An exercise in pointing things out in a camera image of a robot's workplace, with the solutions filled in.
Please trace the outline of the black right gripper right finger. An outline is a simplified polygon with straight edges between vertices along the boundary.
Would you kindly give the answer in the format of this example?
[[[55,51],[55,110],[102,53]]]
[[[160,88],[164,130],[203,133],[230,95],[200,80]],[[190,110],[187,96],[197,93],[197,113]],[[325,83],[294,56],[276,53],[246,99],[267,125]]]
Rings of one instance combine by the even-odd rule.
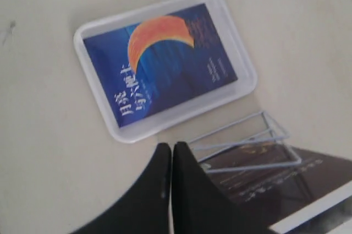
[[[185,142],[173,149],[172,215],[174,233],[274,233],[211,182]]]

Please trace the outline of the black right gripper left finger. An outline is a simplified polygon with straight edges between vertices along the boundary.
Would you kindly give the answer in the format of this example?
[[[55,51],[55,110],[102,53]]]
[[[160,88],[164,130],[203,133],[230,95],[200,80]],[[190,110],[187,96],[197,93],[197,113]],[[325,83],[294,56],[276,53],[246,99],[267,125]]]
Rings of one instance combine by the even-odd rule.
[[[172,152],[156,146],[135,183],[104,213],[74,233],[169,233]]]

